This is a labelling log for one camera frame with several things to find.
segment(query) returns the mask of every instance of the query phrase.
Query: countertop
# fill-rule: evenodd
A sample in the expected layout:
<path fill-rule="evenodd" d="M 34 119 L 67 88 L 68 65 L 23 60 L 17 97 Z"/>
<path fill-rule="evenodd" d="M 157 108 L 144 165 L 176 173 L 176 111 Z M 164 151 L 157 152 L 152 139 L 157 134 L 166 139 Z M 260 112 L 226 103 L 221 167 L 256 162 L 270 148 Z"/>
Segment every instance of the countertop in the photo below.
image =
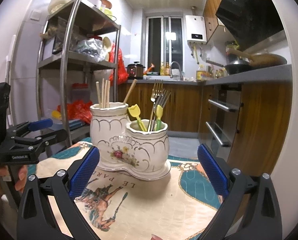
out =
<path fill-rule="evenodd" d="M 137 83 L 151 83 L 156 82 L 155 79 L 138 80 Z M 180 81 L 180 80 L 163 80 L 164 84 L 175 85 L 193 85 L 193 86 L 210 86 L 222 84 L 239 84 L 239 83 L 254 83 L 254 82 L 292 82 L 292 67 L 291 64 L 280 65 L 274 67 L 255 69 L 239 74 L 230 75 L 214 80 L 208 81 Z"/>

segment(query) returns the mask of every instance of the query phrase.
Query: red plastic bag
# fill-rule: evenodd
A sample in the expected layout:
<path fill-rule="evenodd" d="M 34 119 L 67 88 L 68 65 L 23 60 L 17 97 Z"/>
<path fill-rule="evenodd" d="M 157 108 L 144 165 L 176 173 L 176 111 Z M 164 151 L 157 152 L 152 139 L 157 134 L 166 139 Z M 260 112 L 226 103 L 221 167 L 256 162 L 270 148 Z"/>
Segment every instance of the red plastic bag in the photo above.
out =
<path fill-rule="evenodd" d="M 67 104 L 68 119 L 80 119 L 85 123 L 90 124 L 92 118 L 90 106 L 92 106 L 91 101 L 85 103 L 83 100 L 76 100 L 72 104 Z M 60 106 L 57 106 L 57 111 L 61 111 Z"/>
<path fill-rule="evenodd" d="M 116 44 L 112 44 L 112 49 L 109 52 L 109 62 L 114 62 L 114 50 L 115 50 Z M 128 79 L 128 73 L 126 71 L 125 65 L 123 63 L 123 57 L 122 57 L 122 51 L 119 48 L 119 53 L 118 53 L 118 85 L 125 83 Z M 109 77 L 110 84 L 113 86 L 113 71 Z"/>

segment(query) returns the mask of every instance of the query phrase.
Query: range hood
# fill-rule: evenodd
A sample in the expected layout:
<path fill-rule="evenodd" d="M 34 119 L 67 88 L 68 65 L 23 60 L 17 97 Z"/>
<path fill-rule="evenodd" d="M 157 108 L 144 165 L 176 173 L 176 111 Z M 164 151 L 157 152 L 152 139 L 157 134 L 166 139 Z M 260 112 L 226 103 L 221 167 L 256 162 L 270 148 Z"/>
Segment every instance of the range hood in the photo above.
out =
<path fill-rule="evenodd" d="M 216 15 L 234 36 L 241 50 L 283 30 L 272 0 L 222 0 Z"/>

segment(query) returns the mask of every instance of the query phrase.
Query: horse illustration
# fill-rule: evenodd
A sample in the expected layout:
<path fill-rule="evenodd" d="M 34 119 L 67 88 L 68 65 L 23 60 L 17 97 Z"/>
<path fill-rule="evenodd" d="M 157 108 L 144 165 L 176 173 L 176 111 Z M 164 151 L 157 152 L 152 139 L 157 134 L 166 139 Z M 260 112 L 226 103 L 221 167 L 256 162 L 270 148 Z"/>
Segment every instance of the horse illustration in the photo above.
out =
<path fill-rule="evenodd" d="M 103 220 L 103 215 L 109 206 L 108 201 L 123 188 L 118 187 L 113 192 L 109 193 L 111 187 L 112 185 L 110 184 L 107 187 L 97 188 L 95 191 L 86 188 L 81 197 L 77 198 L 78 201 L 85 203 L 86 212 L 89 210 L 89 219 L 92 225 L 102 231 L 108 231 L 110 229 L 109 226 L 115 222 L 119 207 L 128 195 L 127 192 L 124 194 L 114 215 L 107 220 Z"/>

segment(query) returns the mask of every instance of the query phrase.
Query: gray floor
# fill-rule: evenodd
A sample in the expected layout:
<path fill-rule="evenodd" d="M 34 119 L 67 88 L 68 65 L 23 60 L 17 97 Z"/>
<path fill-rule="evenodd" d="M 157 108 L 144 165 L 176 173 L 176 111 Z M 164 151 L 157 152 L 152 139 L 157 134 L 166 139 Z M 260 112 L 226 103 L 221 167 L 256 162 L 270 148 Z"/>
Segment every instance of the gray floor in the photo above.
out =
<path fill-rule="evenodd" d="M 198 139 L 169 137 L 169 155 L 181 158 L 196 159 L 196 151 L 200 145 Z"/>

